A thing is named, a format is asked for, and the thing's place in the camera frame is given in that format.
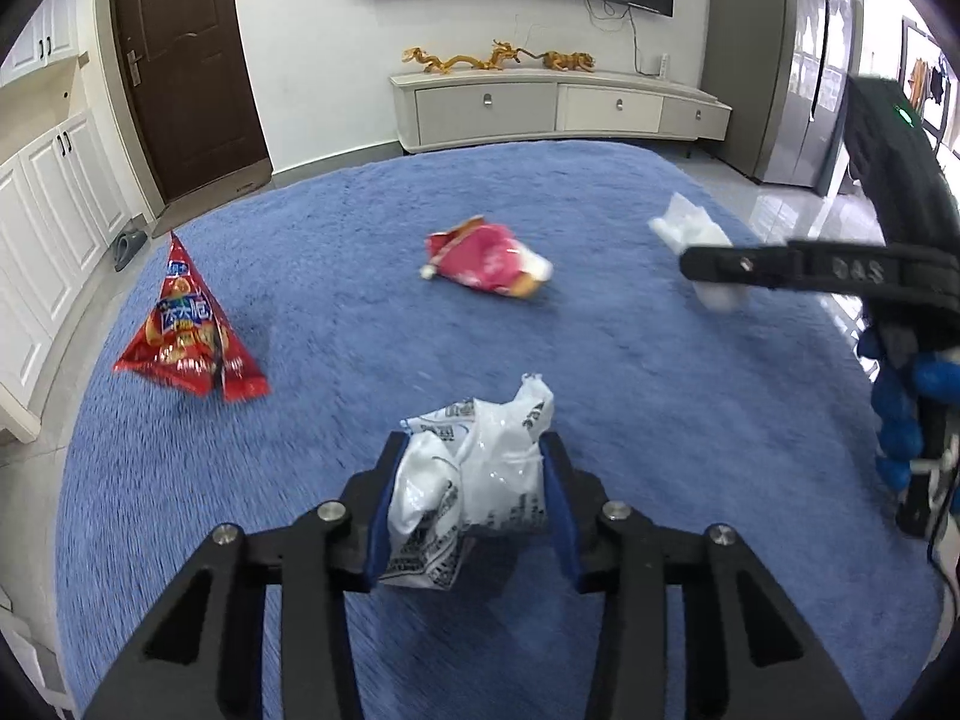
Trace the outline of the right gloved hand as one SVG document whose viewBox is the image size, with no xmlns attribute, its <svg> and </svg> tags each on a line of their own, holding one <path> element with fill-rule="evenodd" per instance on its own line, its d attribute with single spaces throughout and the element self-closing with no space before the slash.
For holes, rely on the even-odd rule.
<svg viewBox="0 0 960 720">
<path fill-rule="evenodd" d="M 910 484 L 910 463 L 923 452 L 918 400 L 958 405 L 958 349 L 919 353 L 896 367 L 889 361 L 880 335 L 866 328 L 857 342 L 857 354 L 880 366 L 871 394 L 872 409 L 880 419 L 875 468 L 885 486 L 901 494 Z"/>
</svg>

